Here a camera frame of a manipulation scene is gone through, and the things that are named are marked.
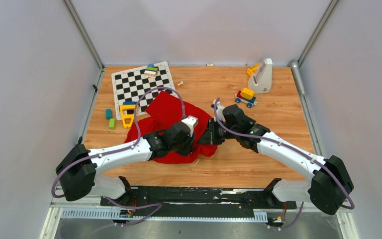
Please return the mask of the black white chessboard mat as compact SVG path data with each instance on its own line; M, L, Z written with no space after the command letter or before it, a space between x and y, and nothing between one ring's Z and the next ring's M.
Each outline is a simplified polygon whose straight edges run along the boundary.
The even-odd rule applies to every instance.
M120 106L124 102L137 102L150 89L167 87L175 89L169 65L166 61L155 63L155 78L145 75L147 66L115 72L111 75L116 119L121 119Z

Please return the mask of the yellow triangular toy frame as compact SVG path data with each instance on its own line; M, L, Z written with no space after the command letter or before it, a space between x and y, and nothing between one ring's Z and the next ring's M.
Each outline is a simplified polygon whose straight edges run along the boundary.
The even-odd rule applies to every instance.
M119 109L123 127L131 128L135 123L136 102L124 102Z

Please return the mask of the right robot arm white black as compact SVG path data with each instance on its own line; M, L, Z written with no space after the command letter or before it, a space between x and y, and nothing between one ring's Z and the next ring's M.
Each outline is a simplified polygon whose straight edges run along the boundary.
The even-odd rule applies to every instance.
M304 178L303 181L273 180L264 194L267 206L276 208L287 201L308 202L328 215L336 214L340 208L354 209L350 198L354 184L340 157L325 158L287 142L245 115L237 105L224 107L214 101L211 108L214 115L199 144L221 145L234 139L241 147L273 158Z

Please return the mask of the teal block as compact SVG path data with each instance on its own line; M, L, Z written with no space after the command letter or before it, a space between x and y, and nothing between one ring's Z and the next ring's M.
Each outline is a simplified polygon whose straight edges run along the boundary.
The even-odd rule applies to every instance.
M105 110L105 118L107 120L110 120L112 118L112 109L106 109Z

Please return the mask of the stacked toy blocks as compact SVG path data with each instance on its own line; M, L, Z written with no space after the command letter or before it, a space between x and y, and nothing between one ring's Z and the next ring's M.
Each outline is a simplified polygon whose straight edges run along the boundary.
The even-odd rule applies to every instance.
M144 75L148 78L156 78L158 71L159 69L157 66L149 64L145 68Z

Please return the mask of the green block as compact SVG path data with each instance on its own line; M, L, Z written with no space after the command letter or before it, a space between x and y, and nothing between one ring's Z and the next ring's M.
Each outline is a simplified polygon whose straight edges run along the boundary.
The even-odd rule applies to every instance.
M108 128L109 129L116 129L117 120L112 118L109 119Z

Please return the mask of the toy train car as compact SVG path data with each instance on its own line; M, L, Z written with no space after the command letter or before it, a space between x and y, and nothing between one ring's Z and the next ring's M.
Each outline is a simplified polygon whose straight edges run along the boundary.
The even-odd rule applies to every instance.
M255 93L249 88L243 88L235 94L236 103L244 103L246 107L252 108L257 105Z

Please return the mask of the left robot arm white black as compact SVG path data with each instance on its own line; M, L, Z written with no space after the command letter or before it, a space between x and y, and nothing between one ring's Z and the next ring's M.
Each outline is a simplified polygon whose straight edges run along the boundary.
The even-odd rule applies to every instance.
M151 132L128 143L90 150L83 144L75 145L56 168L62 196L67 201L76 201L97 195L114 199L121 206L128 205L132 192L127 189L127 181L103 173L131 163L163 158L171 152L190 154L197 124L196 118L187 117L168 130Z

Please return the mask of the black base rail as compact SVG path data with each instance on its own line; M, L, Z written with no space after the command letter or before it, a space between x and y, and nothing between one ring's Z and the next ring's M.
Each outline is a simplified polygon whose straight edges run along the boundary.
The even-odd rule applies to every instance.
M151 212L164 218L252 218L255 210L297 208L296 202L280 202L257 188L135 186L115 202L135 206L136 218Z

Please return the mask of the yellow toy piece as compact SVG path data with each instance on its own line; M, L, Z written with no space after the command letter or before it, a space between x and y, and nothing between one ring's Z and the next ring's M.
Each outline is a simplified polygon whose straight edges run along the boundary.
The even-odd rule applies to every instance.
M246 74L248 76L252 76L254 74L254 72L258 69L259 66L260 66L260 62L258 62L257 64L255 64L251 67L248 67L246 70Z

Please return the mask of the red garment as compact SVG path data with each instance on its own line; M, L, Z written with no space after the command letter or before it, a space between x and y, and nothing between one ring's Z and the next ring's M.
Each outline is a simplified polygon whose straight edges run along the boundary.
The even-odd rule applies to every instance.
M143 138L153 140L148 134L154 136L158 133L160 140L168 145L171 151L165 157L157 157L154 161L165 164L192 163L199 156L211 157L217 150L216 145L198 144L199 138L204 134L208 126L210 115L204 110L187 102L181 102L177 97L161 91L153 102L148 106L146 112L150 115L145 119L140 119L138 124L133 124L129 130L126 142L134 141L138 138L138 130ZM188 116L198 118L198 125L194 128L194 134L190 135L190 129L181 122ZM188 137L194 137L193 150L189 156L181 156L176 153L182 142Z

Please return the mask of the white wedge stand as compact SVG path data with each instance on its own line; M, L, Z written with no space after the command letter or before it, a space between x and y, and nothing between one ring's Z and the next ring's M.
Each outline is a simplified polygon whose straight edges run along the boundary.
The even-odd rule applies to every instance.
M269 93L272 88L273 62L266 58L260 62L260 66L252 76L249 76L248 88L255 94Z

